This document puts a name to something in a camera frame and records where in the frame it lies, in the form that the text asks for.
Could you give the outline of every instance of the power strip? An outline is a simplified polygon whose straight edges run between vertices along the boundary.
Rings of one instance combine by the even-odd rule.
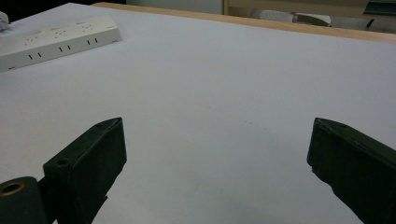
[[[0,72],[42,63],[121,40],[109,16],[0,39]]]

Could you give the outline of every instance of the white tabletop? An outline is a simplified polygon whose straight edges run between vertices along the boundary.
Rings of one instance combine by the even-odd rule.
[[[361,223],[306,163],[314,118],[396,148],[396,45],[67,4],[5,35],[108,14],[119,43],[0,74],[0,182],[123,117],[93,223]]]

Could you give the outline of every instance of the background wall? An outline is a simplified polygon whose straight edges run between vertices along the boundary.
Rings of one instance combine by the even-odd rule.
[[[221,14],[222,0],[126,0],[129,5]]]

